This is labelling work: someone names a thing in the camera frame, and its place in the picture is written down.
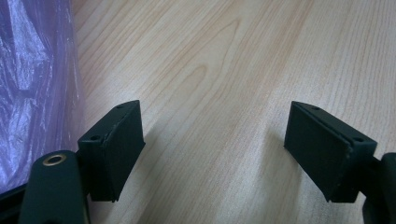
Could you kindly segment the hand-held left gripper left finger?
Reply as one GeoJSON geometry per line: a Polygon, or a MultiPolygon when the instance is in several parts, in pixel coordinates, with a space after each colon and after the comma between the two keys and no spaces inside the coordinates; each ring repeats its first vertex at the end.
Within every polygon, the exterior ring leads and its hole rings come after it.
{"type": "Polygon", "coordinates": [[[95,202],[114,202],[145,146],[140,102],[116,105],[78,139],[86,192],[95,202]]]}

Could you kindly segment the purple plastic trash bag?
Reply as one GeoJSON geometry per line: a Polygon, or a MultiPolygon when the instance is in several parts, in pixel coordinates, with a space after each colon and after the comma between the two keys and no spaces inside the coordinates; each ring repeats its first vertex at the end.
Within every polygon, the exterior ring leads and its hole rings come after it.
{"type": "Polygon", "coordinates": [[[77,149],[84,127],[71,0],[0,0],[0,194],[77,149]]]}

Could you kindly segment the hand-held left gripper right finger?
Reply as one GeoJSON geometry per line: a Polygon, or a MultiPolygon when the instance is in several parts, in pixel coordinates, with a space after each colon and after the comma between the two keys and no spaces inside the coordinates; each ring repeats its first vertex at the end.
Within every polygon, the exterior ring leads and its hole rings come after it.
{"type": "Polygon", "coordinates": [[[374,159],[377,142],[325,110],[293,101],[284,148],[333,203],[356,201],[359,171],[374,159]]]}

